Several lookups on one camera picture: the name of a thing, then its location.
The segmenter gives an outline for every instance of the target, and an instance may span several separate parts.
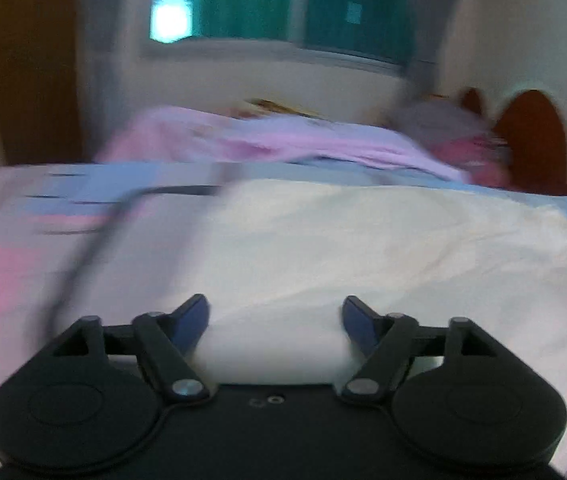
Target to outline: window sill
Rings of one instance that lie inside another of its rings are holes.
[[[400,65],[380,59],[354,56],[341,52],[328,52],[300,48],[293,43],[273,40],[211,40],[192,38],[176,43],[148,41],[143,46],[146,59],[166,59],[173,61],[191,60],[233,60],[233,61],[294,61],[300,63],[338,66],[353,70],[401,76]]]

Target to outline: brown wooden headboard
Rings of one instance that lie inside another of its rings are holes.
[[[481,92],[468,89],[461,106],[481,114]],[[517,95],[493,128],[508,143],[514,187],[544,194],[567,195],[567,135],[556,106],[543,92]]]

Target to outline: white cloth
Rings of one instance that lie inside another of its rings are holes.
[[[349,294],[421,324],[477,322],[567,403],[567,219],[451,190],[273,180],[228,190],[164,308],[212,305],[196,366],[219,382],[341,381]],[[567,470],[567,432],[553,464]]]

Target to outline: gray curtain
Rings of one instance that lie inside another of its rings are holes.
[[[79,103],[93,156],[128,120],[115,59],[122,0],[79,0]]]
[[[415,53],[406,71],[407,98],[436,89],[438,57],[457,0],[411,0],[416,23]]]

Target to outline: black cable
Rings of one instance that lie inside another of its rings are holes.
[[[69,308],[74,292],[94,263],[96,256],[105,249],[118,228],[124,223],[127,214],[137,205],[139,200],[147,196],[163,194],[213,196],[219,189],[218,186],[153,187],[134,191],[124,197],[121,202],[115,203],[108,212],[107,220],[81,248],[76,263],[62,277],[55,299],[43,307],[38,322],[38,338],[36,338],[38,344],[44,346],[60,333],[60,315]]]

